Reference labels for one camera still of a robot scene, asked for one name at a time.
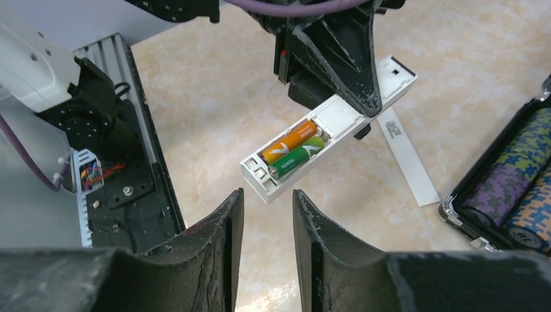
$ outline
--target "battery compartment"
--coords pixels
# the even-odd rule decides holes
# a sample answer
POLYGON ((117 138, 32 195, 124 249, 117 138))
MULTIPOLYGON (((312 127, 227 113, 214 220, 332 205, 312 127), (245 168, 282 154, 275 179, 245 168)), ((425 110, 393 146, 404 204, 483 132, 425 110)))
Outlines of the battery compartment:
POLYGON ((259 182, 261 182, 261 185, 264 187, 264 190, 266 193, 271 194, 272 192, 275 192, 277 190, 277 187, 284 183, 290 176, 292 176, 295 171, 299 170, 302 166, 313 162, 316 157, 318 157, 319 154, 312 155, 309 161, 305 162, 304 164, 298 166, 297 168, 293 169, 288 174, 280 177, 279 179, 274 179, 268 172, 268 166, 269 164, 262 158, 262 153, 267 150, 270 146, 272 146, 274 143, 276 143, 278 140, 286 137, 289 133, 297 130, 297 128, 301 127, 303 124, 305 124, 308 121, 314 122, 316 124, 318 131, 313 137, 320 137, 322 134, 324 135, 324 148, 322 151, 324 151, 326 148, 329 147, 331 144, 331 135, 327 131, 327 129, 324 129, 322 126, 320 126, 320 122, 316 121, 318 118, 306 118, 301 119, 299 122, 295 123, 292 127, 289 127, 285 132, 280 133, 277 137, 273 138, 271 141, 269 141, 267 144, 263 146, 257 153, 253 154, 248 160, 244 161, 244 166, 248 169, 248 172, 253 172, 253 175, 255 176, 255 179, 257 179, 259 182))
MULTIPOLYGON (((387 57, 379 63, 377 73, 383 102, 381 112, 400 99, 410 89, 417 78, 411 70, 398 62, 394 57, 387 57)), ((329 157, 328 155, 343 140, 353 137, 375 118, 369 118, 358 113, 340 96, 331 96, 327 101, 241 161, 240 165, 243 176, 264 202, 271 203, 305 176, 313 166, 329 157), (261 157, 262 152, 309 120, 318 126, 317 136, 325 133, 323 139, 326 141, 324 142, 323 150, 283 177, 274 179, 269 174, 268 164, 261 157)))

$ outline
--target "white plastic housing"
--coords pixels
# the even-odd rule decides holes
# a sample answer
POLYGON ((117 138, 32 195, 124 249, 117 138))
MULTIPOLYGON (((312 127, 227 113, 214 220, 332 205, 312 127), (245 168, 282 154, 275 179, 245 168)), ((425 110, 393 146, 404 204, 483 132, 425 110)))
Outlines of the white plastic housing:
POLYGON ((71 99, 69 85, 79 84, 81 72, 74 58, 71 51, 46 40, 0 0, 0 85, 23 104, 42 112, 71 99))
MULTIPOLYGON (((392 56, 379 63, 377 75, 383 102, 381 113, 398 101, 417 79, 412 71, 402 66, 392 56)), ((339 148, 341 142, 353 137, 375 118, 369 118, 358 113, 340 96, 335 94, 241 161, 243 176, 264 202, 271 203, 312 168, 330 157, 331 153, 339 148), (312 120, 330 136, 325 148, 293 172, 278 180, 273 179, 268 173, 268 165, 260 157, 261 153, 307 120, 312 120)))

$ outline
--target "screw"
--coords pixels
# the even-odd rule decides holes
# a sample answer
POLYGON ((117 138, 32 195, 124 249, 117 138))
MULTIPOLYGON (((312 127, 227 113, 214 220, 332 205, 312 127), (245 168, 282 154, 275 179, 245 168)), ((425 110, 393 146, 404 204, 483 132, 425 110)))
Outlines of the screw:
POLYGON ((132 187, 124 187, 122 189, 122 192, 126 195, 126 196, 130 196, 132 195, 132 193, 134 192, 134 190, 132 189, 132 187))

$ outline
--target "battery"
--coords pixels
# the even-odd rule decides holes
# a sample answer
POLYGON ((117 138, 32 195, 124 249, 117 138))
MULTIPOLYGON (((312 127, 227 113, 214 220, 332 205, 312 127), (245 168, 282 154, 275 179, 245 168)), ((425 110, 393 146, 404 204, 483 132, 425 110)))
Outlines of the battery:
POLYGON ((262 152, 262 158, 267 164, 273 164, 278 159, 299 147, 300 144, 303 144, 306 140, 315 136, 317 132, 318 126, 313 121, 308 120, 264 150, 262 152))
POLYGON ((306 163, 313 155, 321 152, 324 147, 323 139, 319 136, 314 136, 269 166, 268 171, 272 178, 279 179, 301 164, 306 163))

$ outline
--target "marble floor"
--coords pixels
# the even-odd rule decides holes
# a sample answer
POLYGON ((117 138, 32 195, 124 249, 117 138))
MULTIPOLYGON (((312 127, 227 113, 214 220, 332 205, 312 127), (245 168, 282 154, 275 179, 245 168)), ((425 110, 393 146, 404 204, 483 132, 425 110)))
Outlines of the marble floor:
MULTIPOLYGON (((419 76, 394 109, 442 198, 551 72, 551 2, 481 3, 410 0, 374 27, 377 60, 394 55, 419 76)), ((133 51, 186 223, 245 190, 237 311, 299 311, 292 190, 266 205, 239 168, 307 113, 272 74, 274 38, 224 5, 220 24, 197 19, 133 51)), ((383 250, 470 249, 438 204, 416 205, 376 123, 294 188, 383 250)))

